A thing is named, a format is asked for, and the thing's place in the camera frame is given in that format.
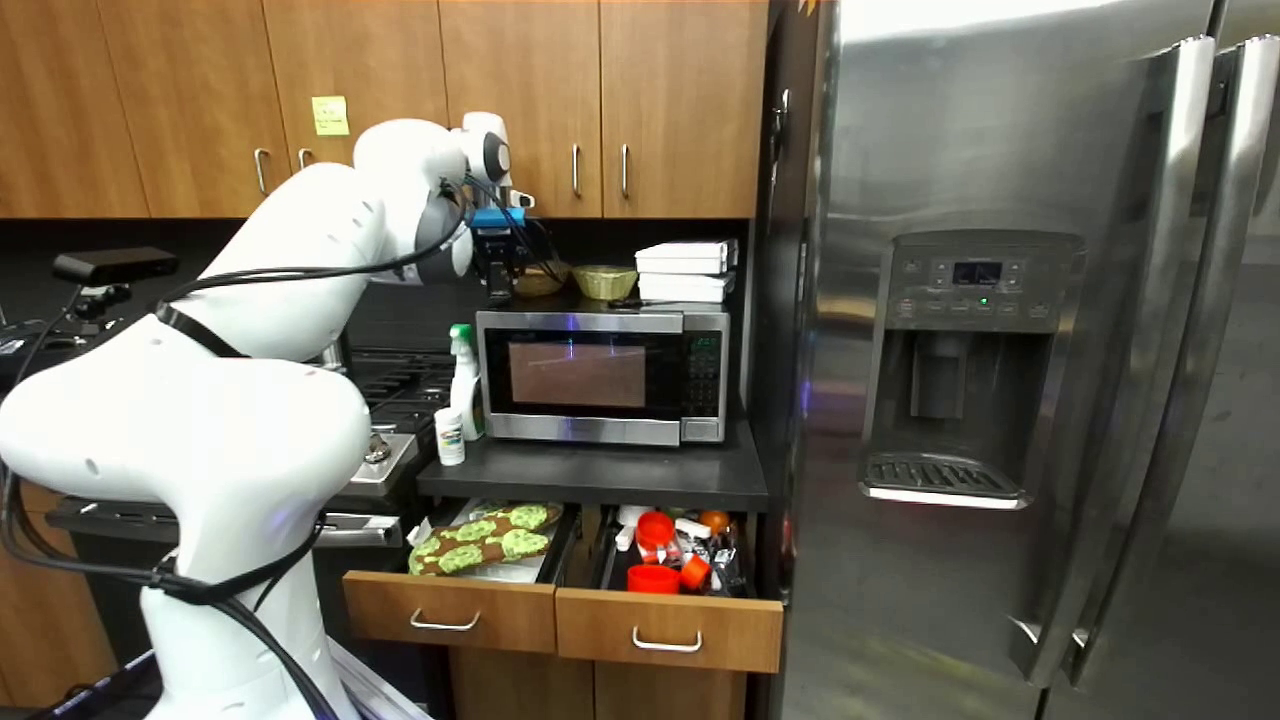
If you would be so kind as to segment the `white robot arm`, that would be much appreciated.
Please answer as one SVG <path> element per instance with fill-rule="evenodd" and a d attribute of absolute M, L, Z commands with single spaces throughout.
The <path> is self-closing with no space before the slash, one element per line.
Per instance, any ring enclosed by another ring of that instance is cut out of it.
<path fill-rule="evenodd" d="M 170 555 L 139 575 L 148 720 L 360 720 L 312 545 L 372 414 L 325 351 L 375 275 L 468 259 L 468 210 L 509 189 L 499 117 L 381 119 L 342 165 L 275 186 L 196 286 L 5 397 L 6 474 L 176 517 Z"/>

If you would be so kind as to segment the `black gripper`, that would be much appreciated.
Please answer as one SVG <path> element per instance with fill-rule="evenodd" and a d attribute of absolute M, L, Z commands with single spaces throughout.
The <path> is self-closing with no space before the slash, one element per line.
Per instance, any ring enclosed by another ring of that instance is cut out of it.
<path fill-rule="evenodd" d="M 485 288 L 492 300 L 513 297 L 513 282 L 526 263 L 526 241 L 524 238 L 485 238 L 480 241 L 480 259 L 485 259 Z"/>

